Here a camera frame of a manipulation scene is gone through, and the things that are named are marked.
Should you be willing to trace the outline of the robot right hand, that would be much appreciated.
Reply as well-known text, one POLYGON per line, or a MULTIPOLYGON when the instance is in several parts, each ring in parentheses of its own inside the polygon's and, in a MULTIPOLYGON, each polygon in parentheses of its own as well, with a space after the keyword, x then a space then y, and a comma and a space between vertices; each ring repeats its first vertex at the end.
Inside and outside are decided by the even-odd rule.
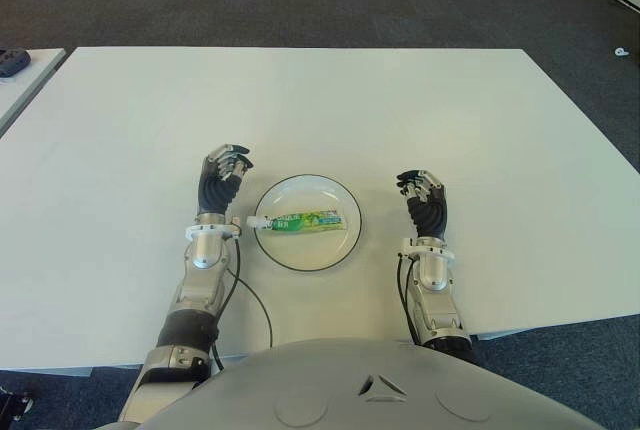
POLYGON ((397 176, 419 238, 444 239, 448 211, 444 184, 427 170, 409 170, 397 176))

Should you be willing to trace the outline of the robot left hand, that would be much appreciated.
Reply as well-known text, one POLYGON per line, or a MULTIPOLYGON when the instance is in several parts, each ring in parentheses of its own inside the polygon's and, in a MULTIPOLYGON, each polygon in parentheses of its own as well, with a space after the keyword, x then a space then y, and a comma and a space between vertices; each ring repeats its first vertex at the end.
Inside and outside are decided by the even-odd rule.
POLYGON ((225 144, 204 157, 198 184, 198 213, 224 215, 237 195, 244 175, 253 167, 250 150, 225 144))

